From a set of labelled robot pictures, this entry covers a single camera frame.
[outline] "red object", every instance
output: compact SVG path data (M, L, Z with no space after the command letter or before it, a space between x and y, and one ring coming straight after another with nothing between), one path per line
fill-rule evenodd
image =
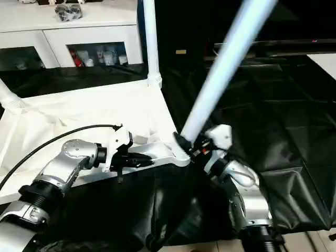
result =
M70 54L76 67L84 67L83 61L77 56L74 50L70 50Z

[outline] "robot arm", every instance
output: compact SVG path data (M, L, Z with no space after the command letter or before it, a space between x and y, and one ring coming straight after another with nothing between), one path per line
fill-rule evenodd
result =
M232 144L230 131L230 126L219 125L201 134L193 146L181 135L176 134L175 138L197 167L203 167L212 182L225 193L232 227L244 250L280 252L284 240L273 225L257 173L226 151Z
M106 162L107 148L75 139L63 144L61 152L37 175L31 185L19 190L21 197L0 216L0 250L34 251L37 234L71 188L79 172Z
M0 251L36 251L38 235L47 226L51 214L61 203L81 170L105 164L107 170L143 167L153 164L151 158L128 153L132 135L124 127L113 134L108 148L79 139L63 144L60 153L36 176L31 185L20 188L21 197L0 215Z

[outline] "white tabletop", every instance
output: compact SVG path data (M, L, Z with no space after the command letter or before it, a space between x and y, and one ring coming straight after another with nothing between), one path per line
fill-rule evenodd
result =
M83 17L70 22L61 22L55 13L55 7L0 0L0 33L137 24L137 0L104 0L82 4Z

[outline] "floor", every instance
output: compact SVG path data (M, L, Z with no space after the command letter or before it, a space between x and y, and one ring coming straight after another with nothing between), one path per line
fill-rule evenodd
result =
M326 246L323 243L323 239L319 232L309 232L312 241L315 244L316 250L314 250L309 240L304 233L284 235L286 241L286 247L289 252L335 252L335 245ZM219 240L211 243L198 243L189 244L183 246L169 246L160 249L160 252L191 252L197 250L198 252L244 252L244 249L240 243L240 240Z

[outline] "small object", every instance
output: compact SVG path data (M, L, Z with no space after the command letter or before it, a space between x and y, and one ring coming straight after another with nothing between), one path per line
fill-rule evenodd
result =
M72 13L72 19L78 19L83 16L82 9L79 4L73 4L70 6L70 11Z
M16 65L16 68L19 69L19 70L26 70L27 66L24 62L21 62L21 63Z
M85 62L89 59L89 53L86 50L77 51L77 55L83 62Z
M107 46L107 51L112 52L112 54L113 54L113 62L114 62L113 65L115 65L118 62L118 52L117 52L116 47L113 46L113 45L112 46Z
M119 56L119 63L120 63L121 65L127 64L127 63L128 63L128 61L127 61L127 56L126 56L126 55L120 55L120 56Z
M19 0L19 2L22 4L33 4L36 0Z
M83 67L84 64L81 59L77 56L74 50L70 50L70 54L72 56L73 62L75 63L76 67Z
M104 52L104 62L106 66L113 66L115 64L113 61L113 53L111 51Z
M55 12L62 22L72 21L83 16L79 4L73 4L70 7L60 4L56 6Z
M70 21L69 18L71 16L71 10L68 6L64 4L57 5L55 8L55 12L62 22Z
M87 59L86 61L84 61L84 65L86 67L93 67L93 66L95 66L94 63L93 63L93 59Z
M329 235L329 239L330 239L331 241L336 240L336 234Z
M96 47L97 57L100 63L104 63L104 47L97 46Z

